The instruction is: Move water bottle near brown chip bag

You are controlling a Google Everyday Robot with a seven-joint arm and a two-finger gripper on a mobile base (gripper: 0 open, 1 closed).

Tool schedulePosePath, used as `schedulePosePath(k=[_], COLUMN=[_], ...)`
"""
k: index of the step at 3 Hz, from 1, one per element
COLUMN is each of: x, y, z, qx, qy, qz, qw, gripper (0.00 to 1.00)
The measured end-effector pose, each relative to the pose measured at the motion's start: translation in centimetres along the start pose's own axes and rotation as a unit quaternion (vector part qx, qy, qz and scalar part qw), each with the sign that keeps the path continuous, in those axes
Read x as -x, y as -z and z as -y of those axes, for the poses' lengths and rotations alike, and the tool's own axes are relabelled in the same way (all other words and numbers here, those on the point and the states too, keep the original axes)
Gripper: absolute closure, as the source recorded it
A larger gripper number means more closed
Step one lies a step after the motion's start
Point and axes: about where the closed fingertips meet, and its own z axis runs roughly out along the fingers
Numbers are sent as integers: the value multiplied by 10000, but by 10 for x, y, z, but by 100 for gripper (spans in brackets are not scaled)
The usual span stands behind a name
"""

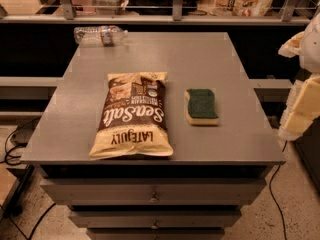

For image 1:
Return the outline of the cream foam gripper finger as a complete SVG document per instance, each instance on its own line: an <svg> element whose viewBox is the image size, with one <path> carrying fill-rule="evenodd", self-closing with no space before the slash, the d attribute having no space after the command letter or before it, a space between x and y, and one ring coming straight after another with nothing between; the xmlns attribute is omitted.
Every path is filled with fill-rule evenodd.
<svg viewBox="0 0 320 240"><path fill-rule="evenodd" d="M296 80L280 119L278 135L286 141L295 141L319 116L320 75L311 75L305 81Z"/></svg>
<svg viewBox="0 0 320 240"><path fill-rule="evenodd" d="M278 50L278 54L287 58L292 58L300 54L300 44L304 32L301 31L287 40Z"/></svg>

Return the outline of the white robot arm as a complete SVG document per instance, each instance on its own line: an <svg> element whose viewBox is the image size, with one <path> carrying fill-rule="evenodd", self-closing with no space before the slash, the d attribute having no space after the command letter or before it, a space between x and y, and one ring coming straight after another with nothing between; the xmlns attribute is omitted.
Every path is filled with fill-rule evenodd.
<svg viewBox="0 0 320 240"><path fill-rule="evenodd" d="M288 58L298 55L300 67L311 73L308 79L294 82L280 119L279 137L295 141L320 116L320 14L304 31L283 44L278 53Z"/></svg>

